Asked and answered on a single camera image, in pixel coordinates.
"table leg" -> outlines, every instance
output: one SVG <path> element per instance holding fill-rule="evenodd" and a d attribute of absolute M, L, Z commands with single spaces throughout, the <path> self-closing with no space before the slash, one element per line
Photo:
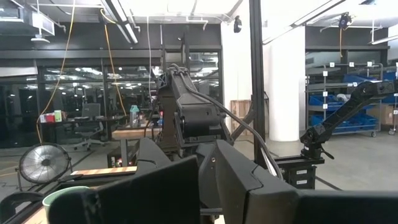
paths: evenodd
<path fill-rule="evenodd" d="M 127 139 L 120 140 L 120 150 L 122 154 L 122 166 L 128 166 L 129 163 L 127 161 Z"/>

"pillar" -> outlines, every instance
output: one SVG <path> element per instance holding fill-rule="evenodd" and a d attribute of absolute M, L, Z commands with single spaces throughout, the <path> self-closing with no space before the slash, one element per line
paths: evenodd
<path fill-rule="evenodd" d="M 266 1 L 267 28 L 263 39 L 276 35 L 311 11 L 298 12 L 295 9 L 300 8 L 299 4 L 289 0 Z M 264 46 L 263 51 L 264 83 L 269 96 L 269 138 L 296 141 L 299 131 L 305 129 L 305 27 L 284 34 Z"/>

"cardboard box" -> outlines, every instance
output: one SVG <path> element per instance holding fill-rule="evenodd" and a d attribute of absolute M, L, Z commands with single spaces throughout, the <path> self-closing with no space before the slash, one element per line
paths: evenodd
<path fill-rule="evenodd" d="M 368 115 L 371 115 L 375 118 L 379 118 L 379 105 L 367 110 Z M 394 116 L 395 119 L 398 119 L 397 115 L 394 115 L 394 106 L 382 104 L 381 105 L 381 114 L 380 114 L 380 122 L 382 125 L 394 125 Z"/>

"green mug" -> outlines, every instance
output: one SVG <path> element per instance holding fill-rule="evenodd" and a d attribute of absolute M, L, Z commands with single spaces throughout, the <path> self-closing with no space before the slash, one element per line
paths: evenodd
<path fill-rule="evenodd" d="M 49 194 L 47 197 L 45 197 L 43 199 L 43 206 L 44 206 L 44 209 L 45 209 L 45 212 L 46 212 L 47 216 L 49 215 L 49 208 L 51 206 L 51 203 L 57 197 L 59 197 L 60 195 L 65 194 L 65 193 L 68 193 L 68 192 L 73 192 L 73 191 L 82 190 L 82 189 L 89 189 L 89 187 L 85 187 L 85 186 L 68 187 L 68 188 L 53 192 L 53 193 Z"/>

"white column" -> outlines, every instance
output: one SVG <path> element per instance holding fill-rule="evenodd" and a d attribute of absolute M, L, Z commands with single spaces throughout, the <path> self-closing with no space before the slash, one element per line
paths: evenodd
<path fill-rule="evenodd" d="M 250 100 L 252 94 L 249 0 L 243 0 L 234 16 L 242 20 L 240 33 L 234 33 L 234 22 L 221 23 L 224 106 L 229 110 L 231 100 Z M 231 131 L 231 118 L 225 123 Z"/>
<path fill-rule="evenodd" d="M 264 39 L 295 22 L 294 1 L 265 1 L 267 26 Z M 286 4 L 292 10 L 284 12 Z M 296 141 L 305 127 L 305 28 L 298 27 L 264 46 L 264 82 L 269 95 L 269 138 Z"/>

